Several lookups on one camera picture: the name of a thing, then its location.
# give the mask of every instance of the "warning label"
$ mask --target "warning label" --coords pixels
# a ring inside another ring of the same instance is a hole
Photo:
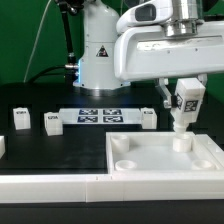
[[[104,46],[102,46],[96,55],[97,57],[109,57]]]

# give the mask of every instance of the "circular hole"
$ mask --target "circular hole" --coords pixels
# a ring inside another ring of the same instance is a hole
[[[137,168],[137,163],[130,160],[121,160],[116,162],[115,164],[115,169],[118,171],[134,170],[136,168]]]
[[[207,160],[195,160],[192,163],[193,170],[215,170],[216,167],[213,163]]]

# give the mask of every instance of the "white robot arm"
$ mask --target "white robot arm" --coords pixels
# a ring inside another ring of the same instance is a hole
[[[138,7],[151,2],[167,0],[148,1]],[[165,22],[155,20],[153,26],[150,20],[147,25],[130,22],[134,20],[133,10],[138,7],[129,9],[120,18],[117,31],[125,32],[115,44],[115,76],[123,81],[155,79],[164,97],[164,106],[172,108],[174,130],[183,134],[189,123],[197,120],[207,74],[224,71],[224,22],[204,23],[196,0],[172,0],[172,4],[171,17]],[[189,76],[199,76],[200,81],[186,78]],[[182,77],[173,97],[165,79],[171,77]]]
[[[172,0],[139,0],[139,2],[143,4],[128,10],[118,21],[117,32],[119,34],[124,33],[130,27],[163,23],[173,15]]]

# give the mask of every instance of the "white cube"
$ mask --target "white cube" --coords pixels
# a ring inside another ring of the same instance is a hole
[[[30,113],[27,108],[13,109],[16,130],[30,129]]]
[[[156,129],[157,128],[157,115],[154,109],[142,108],[141,120],[143,129]]]
[[[63,135],[63,124],[59,113],[44,114],[44,124],[48,136]]]

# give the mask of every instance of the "white cable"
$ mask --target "white cable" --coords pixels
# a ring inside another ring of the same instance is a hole
[[[43,24],[44,24],[44,20],[45,20],[45,17],[47,15],[47,12],[48,12],[48,8],[50,6],[50,3],[51,3],[52,0],[49,0],[46,7],[45,7],[45,10],[44,10],[44,13],[43,13],[43,16],[42,16],[42,19],[41,19],[41,22],[40,22],[40,26],[39,26],[39,29],[38,29],[38,32],[37,32],[37,36],[36,36],[36,39],[35,39],[35,42],[34,42],[34,45],[33,45],[33,50],[32,50],[32,53],[30,55],[30,58],[29,58],[29,63],[26,67],[26,73],[25,73],[25,76],[24,76],[24,79],[23,79],[23,82],[25,83],[26,80],[27,80],[27,76],[29,74],[29,71],[30,71],[30,66],[32,64],[32,61],[33,61],[33,57],[34,57],[34,54],[36,52],[36,48],[37,48],[37,44],[38,44],[38,41],[39,41],[39,38],[40,38],[40,34],[41,34],[41,31],[42,31],[42,28],[43,28]]]

